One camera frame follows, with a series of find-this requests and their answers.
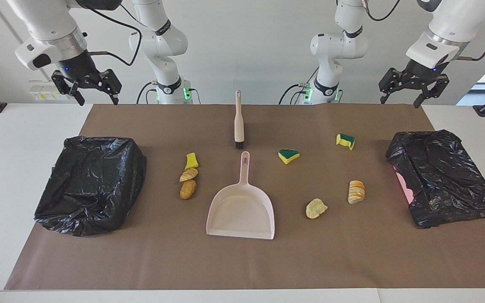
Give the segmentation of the brown paper table mat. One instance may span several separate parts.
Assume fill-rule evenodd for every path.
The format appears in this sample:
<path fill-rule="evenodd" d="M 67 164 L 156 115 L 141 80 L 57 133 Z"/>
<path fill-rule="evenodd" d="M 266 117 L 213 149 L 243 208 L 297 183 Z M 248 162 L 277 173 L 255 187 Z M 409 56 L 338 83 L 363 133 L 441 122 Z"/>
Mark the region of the brown paper table mat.
<path fill-rule="evenodd" d="M 485 219 L 417 228 L 393 167 L 397 132 L 431 131 L 411 105 L 244 105 L 250 184 L 272 201 L 273 240 L 216 237 L 213 196 L 239 180 L 233 105 L 94 105 L 82 136 L 135 140 L 147 175 L 119 230 L 74 237 L 35 224 L 8 290 L 245 288 L 485 288 Z M 354 136 L 354 149 L 336 144 Z M 300 157 L 285 165 L 280 149 Z M 199 163 L 179 197 L 186 154 Z M 349 182 L 365 200 L 348 203 Z M 306 205 L 328 206 L 316 219 Z"/>

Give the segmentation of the brown toy bread roll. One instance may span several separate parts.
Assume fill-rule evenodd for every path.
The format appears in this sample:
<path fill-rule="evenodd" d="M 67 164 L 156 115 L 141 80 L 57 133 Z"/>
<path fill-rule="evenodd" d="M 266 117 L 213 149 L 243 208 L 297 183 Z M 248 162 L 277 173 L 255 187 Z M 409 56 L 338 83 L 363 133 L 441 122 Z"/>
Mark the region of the brown toy bread roll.
<path fill-rule="evenodd" d="M 194 192 L 196 191 L 196 188 L 197 188 L 197 183 L 195 180 L 183 181 L 181 190 L 179 192 L 179 197 L 184 200 L 191 198 Z"/>

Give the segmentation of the notched green yellow sponge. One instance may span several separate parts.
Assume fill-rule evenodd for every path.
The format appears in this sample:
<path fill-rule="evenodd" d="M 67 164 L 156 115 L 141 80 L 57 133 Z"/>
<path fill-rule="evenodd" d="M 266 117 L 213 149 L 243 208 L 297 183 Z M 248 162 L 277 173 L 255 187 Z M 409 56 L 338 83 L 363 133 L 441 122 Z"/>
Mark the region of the notched green yellow sponge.
<path fill-rule="evenodd" d="M 350 150 L 354 149 L 356 138 L 354 136 L 348 136 L 343 133 L 339 133 L 336 136 L 336 144 L 341 146 L 346 146 Z"/>

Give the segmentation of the striped toy croissant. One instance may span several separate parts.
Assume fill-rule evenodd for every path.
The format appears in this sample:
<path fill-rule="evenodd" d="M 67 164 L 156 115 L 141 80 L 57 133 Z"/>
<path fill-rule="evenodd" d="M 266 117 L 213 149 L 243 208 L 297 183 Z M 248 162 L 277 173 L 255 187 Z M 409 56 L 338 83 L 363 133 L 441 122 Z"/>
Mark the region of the striped toy croissant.
<path fill-rule="evenodd" d="M 365 200 L 365 185 L 362 181 L 352 180 L 349 182 L 348 203 L 354 205 L 355 203 Z"/>

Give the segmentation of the heart-shaped green yellow sponge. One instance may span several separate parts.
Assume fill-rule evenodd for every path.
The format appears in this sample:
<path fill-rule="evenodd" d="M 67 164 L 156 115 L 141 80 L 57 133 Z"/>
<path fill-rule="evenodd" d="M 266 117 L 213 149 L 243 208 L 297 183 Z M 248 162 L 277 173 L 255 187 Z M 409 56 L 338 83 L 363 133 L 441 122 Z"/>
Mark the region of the heart-shaped green yellow sponge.
<path fill-rule="evenodd" d="M 294 149 L 280 149 L 278 151 L 278 157 L 288 165 L 291 161 L 300 157 L 300 152 Z"/>

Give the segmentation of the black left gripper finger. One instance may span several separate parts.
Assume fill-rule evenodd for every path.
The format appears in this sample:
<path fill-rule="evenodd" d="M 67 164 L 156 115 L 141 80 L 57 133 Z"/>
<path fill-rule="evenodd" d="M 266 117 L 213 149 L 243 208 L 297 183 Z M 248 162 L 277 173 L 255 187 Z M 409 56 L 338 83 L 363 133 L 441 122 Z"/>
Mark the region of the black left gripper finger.
<path fill-rule="evenodd" d="M 406 72 L 398 71 L 395 68 L 390 68 L 378 83 L 379 90 L 382 94 L 380 103 L 383 105 L 388 100 L 389 96 L 397 91 L 405 88 L 404 80 L 406 80 Z"/>
<path fill-rule="evenodd" d="M 449 82 L 450 79 L 447 75 L 439 75 L 435 81 L 430 82 L 423 79 L 416 79 L 415 88 L 421 90 L 421 93 L 413 103 L 414 108 L 418 109 L 428 98 L 439 98 Z"/>

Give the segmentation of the white wall socket box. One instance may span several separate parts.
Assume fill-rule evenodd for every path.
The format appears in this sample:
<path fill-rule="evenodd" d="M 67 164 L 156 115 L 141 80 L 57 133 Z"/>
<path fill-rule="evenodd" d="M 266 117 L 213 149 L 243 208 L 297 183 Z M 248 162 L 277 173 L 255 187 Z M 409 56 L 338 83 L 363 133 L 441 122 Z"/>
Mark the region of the white wall socket box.
<path fill-rule="evenodd" d="M 35 101 L 69 102 L 69 96 L 61 94 L 52 82 L 30 80 L 28 84 L 29 94 Z"/>

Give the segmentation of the black trash bag lined bin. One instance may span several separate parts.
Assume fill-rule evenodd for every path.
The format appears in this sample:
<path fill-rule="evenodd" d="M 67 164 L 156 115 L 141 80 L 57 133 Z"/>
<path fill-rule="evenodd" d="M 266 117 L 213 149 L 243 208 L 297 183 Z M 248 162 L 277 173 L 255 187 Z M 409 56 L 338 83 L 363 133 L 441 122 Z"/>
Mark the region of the black trash bag lined bin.
<path fill-rule="evenodd" d="M 132 138 L 66 138 L 33 218 L 75 237 L 115 231 L 135 205 L 146 171 L 147 157 Z"/>

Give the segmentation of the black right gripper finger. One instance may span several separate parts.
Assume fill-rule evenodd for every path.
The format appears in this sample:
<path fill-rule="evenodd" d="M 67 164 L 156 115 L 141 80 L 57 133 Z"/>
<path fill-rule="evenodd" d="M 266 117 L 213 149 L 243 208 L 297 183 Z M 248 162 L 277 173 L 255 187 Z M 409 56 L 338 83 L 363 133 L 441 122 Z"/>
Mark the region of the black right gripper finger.
<path fill-rule="evenodd" d="M 113 105 L 119 104 L 119 93 L 123 85 L 120 83 L 115 72 L 112 69 L 106 69 L 104 72 L 99 73 L 100 91 L 108 94 Z"/>
<path fill-rule="evenodd" d="M 62 95 L 68 95 L 76 100 L 76 102 L 83 106 L 85 105 L 85 99 L 81 92 L 79 92 L 79 81 L 75 81 L 72 84 L 72 87 L 67 84 L 66 78 L 63 76 L 61 71 L 54 71 L 52 73 L 52 82 L 55 84 L 55 87 Z"/>

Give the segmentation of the black trash bag pink bin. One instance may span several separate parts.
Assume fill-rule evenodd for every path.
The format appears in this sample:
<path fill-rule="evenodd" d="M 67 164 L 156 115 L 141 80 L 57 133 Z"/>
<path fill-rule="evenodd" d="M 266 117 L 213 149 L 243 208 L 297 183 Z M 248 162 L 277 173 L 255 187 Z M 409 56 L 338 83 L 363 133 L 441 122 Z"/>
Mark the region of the black trash bag pink bin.
<path fill-rule="evenodd" d="M 485 178 L 456 134 L 397 132 L 386 161 L 412 191 L 408 208 L 418 228 L 485 218 Z"/>

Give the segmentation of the pale pink plastic dustpan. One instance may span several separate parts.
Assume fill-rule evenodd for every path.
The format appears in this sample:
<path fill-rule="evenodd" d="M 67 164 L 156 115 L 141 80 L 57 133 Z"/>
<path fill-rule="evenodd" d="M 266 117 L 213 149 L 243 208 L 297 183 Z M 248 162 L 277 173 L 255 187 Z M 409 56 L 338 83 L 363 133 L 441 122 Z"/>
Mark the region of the pale pink plastic dustpan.
<path fill-rule="evenodd" d="M 250 184 L 250 152 L 240 158 L 240 176 L 236 184 L 226 186 L 214 196 L 208 209 L 206 234 L 273 240 L 275 218 L 266 192 Z"/>

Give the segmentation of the pale yellow toy bread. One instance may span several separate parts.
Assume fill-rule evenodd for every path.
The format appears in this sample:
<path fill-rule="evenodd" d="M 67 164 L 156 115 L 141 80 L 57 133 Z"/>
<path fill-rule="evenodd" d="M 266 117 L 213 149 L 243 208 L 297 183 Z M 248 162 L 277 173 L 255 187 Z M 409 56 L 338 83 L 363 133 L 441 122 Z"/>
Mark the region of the pale yellow toy bread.
<path fill-rule="evenodd" d="M 325 211 L 327 211 L 328 206 L 320 198 L 314 198 L 312 201 L 306 205 L 305 213 L 308 219 L 316 219 Z"/>

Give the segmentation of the beige hand brush black bristles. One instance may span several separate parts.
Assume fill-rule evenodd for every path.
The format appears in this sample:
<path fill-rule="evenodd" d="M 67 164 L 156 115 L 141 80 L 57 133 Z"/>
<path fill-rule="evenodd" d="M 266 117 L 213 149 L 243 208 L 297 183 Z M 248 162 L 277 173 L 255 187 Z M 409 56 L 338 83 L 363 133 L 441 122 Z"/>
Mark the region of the beige hand brush black bristles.
<path fill-rule="evenodd" d="M 238 150 L 244 149 L 245 131 L 244 131 L 244 118 L 241 111 L 241 91 L 235 92 L 235 118 L 234 118 L 234 141 L 235 147 Z"/>

